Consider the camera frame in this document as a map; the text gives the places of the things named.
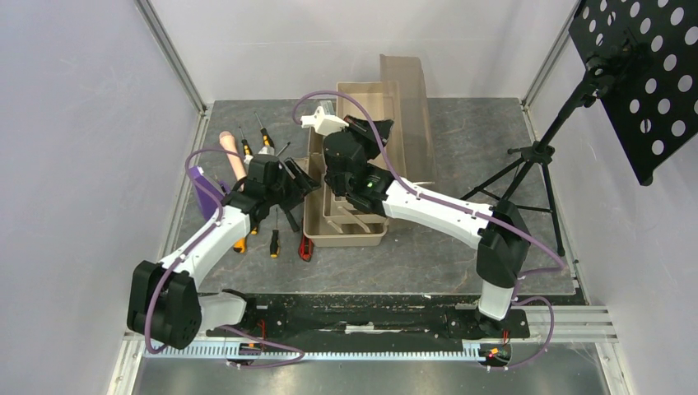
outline floor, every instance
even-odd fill
[[[514,345],[514,360],[538,347]],[[222,360],[144,359],[133,393],[599,395],[609,391],[595,345],[573,343],[552,344],[536,363],[508,373],[487,373],[480,365],[463,361],[313,361],[241,371]]]
[[[218,134],[229,130],[240,138],[242,126],[253,151],[261,147],[256,112],[277,146],[291,145],[284,156],[307,156],[308,134],[291,121],[294,100],[217,101],[204,146],[218,146]],[[314,102],[301,107],[303,114],[315,108]],[[509,147],[527,146],[530,137],[516,99],[429,99],[430,123],[439,171],[439,192],[460,197],[514,157],[506,154]],[[199,164],[209,174],[229,184],[235,182],[232,170],[223,155],[204,154]],[[490,186],[501,195],[513,174]],[[542,176],[532,171],[517,193],[514,202],[546,207]],[[491,202],[483,195],[474,202]],[[299,220],[302,207],[297,207]],[[546,213],[522,211],[533,236],[554,246],[550,216]],[[191,237],[204,223],[193,195],[189,196],[183,214],[178,244]],[[248,293],[431,293],[479,294],[482,281],[475,273],[475,251],[450,236],[420,225],[389,230],[381,244],[369,248],[316,249],[310,263],[298,257],[300,236],[291,232],[280,217],[282,252],[270,258],[268,243],[273,220],[265,221],[257,235],[248,237],[248,251],[237,254],[232,249],[211,270],[203,281],[201,292],[218,292],[232,288]],[[538,249],[531,248],[524,269],[554,266],[553,261]],[[570,273],[564,272],[531,277],[523,282],[524,294],[573,294]]]

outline black tripod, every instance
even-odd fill
[[[550,204],[549,208],[540,208],[540,207],[529,207],[529,206],[517,206],[518,208],[522,210],[531,210],[531,211],[542,211],[542,212],[549,212],[552,216],[552,226],[555,229],[555,239],[557,242],[557,253],[561,257],[565,256],[565,248],[562,246],[562,235],[560,232],[560,222],[557,218],[557,210],[555,206],[555,196],[552,193],[552,187],[551,187],[551,182],[550,182],[550,171],[548,170],[548,165],[550,162],[552,162],[552,154],[555,153],[555,148],[550,146],[550,141],[552,138],[556,135],[556,133],[560,130],[562,127],[562,124],[574,113],[575,109],[579,107],[590,107],[593,105],[593,103],[596,101],[597,96],[594,95],[595,92],[603,90],[607,91],[607,87],[610,86],[612,81],[614,80],[613,77],[609,76],[606,74],[603,70],[603,68],[599,66],[591,67],[585,74],[584,74],[584,79],[582,82],[577,85],[575,88],[575,91],[572,92],[572,95],[570,98],[565,102],[565,105],[562,106],[562,109],[560,110],[560,113],[557,115],[555,120],[552,121],[552,124],[550,127],[547,129],[545,134],[543,135],[542,139],[540,142],[533,142],[531,146],[526,146],[523,148],[510,148],[507,150],[508,154],[514,154],[514,153],[520,153],[521,156],[514,161],[511,165],[506,166],[504,169],[502,169],[499,173],[491,176],[487,181],[484,183],[477,185],[472,191],[469,193],[465,194],[463,197],[461,197],[461,200],[468,200],[469,198],[472,198],[475,196],[476,193],[482,192],[486,194],[487,196],[497,199],[497,200],[510,200],[511,196],[514,194],[516,191],[516,188],[519,187],[521,182],[524,180],[526,177],[526,174],[533,168],[534,164],[539,164],[542,168],[543,172],[543,181],[545,182],[545,188],[546,188],[546,194],[547,194],[547,200],[548,203]],[[501,197],[495,195],[494,193],[491,193],[489,191],[486,191],[485,188],[487,188],[490,184],[494,183],[496,180],[504,177],[506,174],[508,174],[511,170],[514,170],[518,168],[521,164],[523,164],[523,167],[521,170],[516,173],[514,180],[511,182],[509,187],[506,189],[506,192],[504,192],[504,195]]]

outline purple object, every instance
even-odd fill
[[[203,219],[208,220],[216,212],[220,201],[223,200],[225,194],[221,190],[221,185],[216,181],[209,179],[201,170],[200,167],[194,166],[187,170],[189,178],[196,179],[198,184],[194,183],[194,191],[196,196],[198,210],[201,212]],[[213,193],[214,196],[218,198],[218,203],[214,202],[209,194],[202,191],[202,188],[208,190],[208,192]]]

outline wooden handle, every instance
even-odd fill
[[[235,137],[233,137],[230,132],[221,132],[221,134],[218,135],[218,142],[221,144],[224,150],[238,152],[237,147],[235,147]],[[247,175],[247,172],[244,171],[242,160],[238,156],[228,154],[228,161],[230,162],[230,166],[233,168],[233,173],[235,173],[235,177],[237,179],[242,179]]]

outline white panel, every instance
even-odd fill
[[[152,2],[205,101],[378,81],[380,53],[420,57],[429,96],[523,97],[576,3]]]
[[[197,114],[133,2],[2,14],[0,393],[105,393]]]
[[[533,103],[538,132],[583,73],[570,43]],[[695,392],[696,346],[669,350],[698,328],[698,139],[664,162],[649,187],[638,185],[601,104],[578,109],[552,145],[552,178],[579,269],[590,295],[608,306],[635,389]]]

